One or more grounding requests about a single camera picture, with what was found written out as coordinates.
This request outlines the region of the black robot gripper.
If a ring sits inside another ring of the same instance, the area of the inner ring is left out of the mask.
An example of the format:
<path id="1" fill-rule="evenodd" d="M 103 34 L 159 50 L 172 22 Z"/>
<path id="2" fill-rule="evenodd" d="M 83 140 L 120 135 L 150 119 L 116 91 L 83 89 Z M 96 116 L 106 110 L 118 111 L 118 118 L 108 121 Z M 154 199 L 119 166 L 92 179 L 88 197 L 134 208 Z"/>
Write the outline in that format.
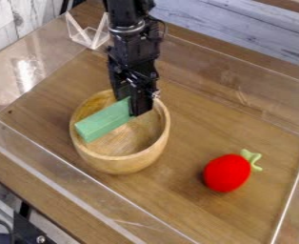
<path id="1" fill-rule="evenodd" d="M 159 94 L 155 60 L 160 56 L 163 37 L 159 30 L 111 30 L 114 45 L 108 48 L 111 85 L 118 100 L 131 96 L 131 114 L 152 110 Z"/>

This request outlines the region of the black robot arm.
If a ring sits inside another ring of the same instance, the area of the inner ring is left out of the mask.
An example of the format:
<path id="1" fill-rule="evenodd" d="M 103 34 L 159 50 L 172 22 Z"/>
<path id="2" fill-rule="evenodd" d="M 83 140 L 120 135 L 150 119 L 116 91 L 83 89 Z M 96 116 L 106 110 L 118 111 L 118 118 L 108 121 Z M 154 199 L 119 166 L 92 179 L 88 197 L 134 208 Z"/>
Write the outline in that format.
<path id="1" fill-rule="evenodd" d="M 160 56 L 163 21 L 150 15 L 154 0 L 103 0 L 103 3 L 114 41 L 107 50 L 111 84 L 116 99 L 130 98 L 130 113 L 139 116 L 152 110 L 158 94 L 155 60 Z"/>

